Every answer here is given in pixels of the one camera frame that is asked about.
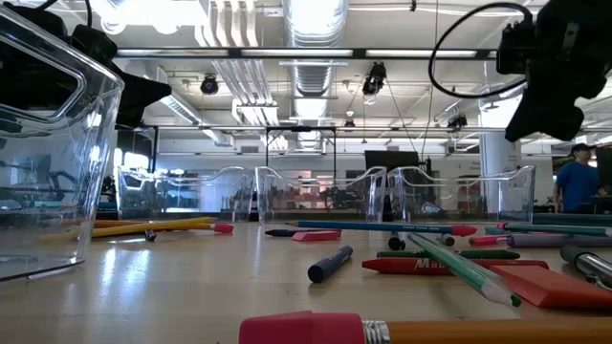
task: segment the yellow pencil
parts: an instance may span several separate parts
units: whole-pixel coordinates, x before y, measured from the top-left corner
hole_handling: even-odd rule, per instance
[[[108,227],[108,228],[96,228],[94,229],[92,236],[93,237],[102,237],[102,236],[111,236],[111,235],[122,235],[122,234],[132,234],[132,233],[141,233],[146,230],[187,230],[190,229],[186,226],[189,225],[197,225],[201,230],[214,230],[218,233],[232,233],[233,226],[232,225],[213,225],[210,224],[209,228],[202,228],[202,224],[207,224],[216,220],[215,218],[203,217],[203,218],[194,218],[194,219],[183,219],[183,220],[173,220],[173,221],[165,221],[159,223],[143,223],[143,224],[134,224],[128,226],[116,226],[116,227]],[[62,239],[75,239],[78,237],[80,230],[69,230],[60,234],[49,234],[41,237],[41,240],[62,240]]]

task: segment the clear plastic container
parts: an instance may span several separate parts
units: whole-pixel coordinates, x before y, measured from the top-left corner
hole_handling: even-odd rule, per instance
[[[248,221],[254,172],[230,166],[212,176],[177,178],[118,169],[122,220],[164,221],[211,216],[223,222]]]
[[[76,80],[76,91],[56,111],[0,104],[0,280],[5,280],[86,259],[123,82],[4,6],[0,42]]]
[[[480,178],[434,179],[417,167],[389,172],[395,221],[407,223],[530,223],[536,168]]]
[[[261,224],[289,220],[380,222],[386,168],[373,167],[355,179],[285,178],[270,167],[255,168]]]

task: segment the pink eraser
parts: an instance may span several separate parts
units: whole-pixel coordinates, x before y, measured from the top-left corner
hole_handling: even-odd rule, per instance
[[[474,233],[476,233],[478,229],[476,227],[473,226],[466,226],[466,225],[453,225],[450,227],[450,231],[452,235],[457,235],[457,236],[469,236],[472,235]]]
[[[224,225],[224,224],[219,224],[219,225],[214,225],[214,232],[215,233],[232,233],[233,232],[233,226],[232,225]]]
[[[491,267],[522,298],[542,308],[609,310],[612,292],[542,267]]]
[[[353,313],[293,312],[258,316],[240,324],[238,344],[365,344],[361,318]]]
[[[313,241],[326,241],[336,240],[339,238],[340,232],[337,230],[322,230],[315,232],[298,232],[292,237],[293,240],[299,242],[313,242]]]

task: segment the metal ferrule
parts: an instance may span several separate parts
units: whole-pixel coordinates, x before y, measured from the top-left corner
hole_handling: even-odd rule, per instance
[[[391,335],[386,322],[380,320],[363,320],[363,334],[366,344],[391,344]]]

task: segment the desk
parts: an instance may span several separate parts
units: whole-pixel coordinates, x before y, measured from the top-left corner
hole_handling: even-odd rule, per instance
[[[267,237],[249,224],[233,235],[190,231],[161,233],[155,243],[140,237],[94,241],[87,262],[72,271],[0,283],[0,337],[3,344],[230,344],[246,317],[301,310],[383,320],[576,315],[527,302],[520,309],[497,305],[451,276],[362,269],[361,261],[386,250],[387,239],[385,233],[345,230],[338,242],[301,244]],[[456,248],[468,248],[467,239],[457,242]],[[352,261],[312,285],[308,267],[341,245],[354,248]],[[519,252],[562,269],[557,249]],[[596,252],[612,257],[612,250]]]

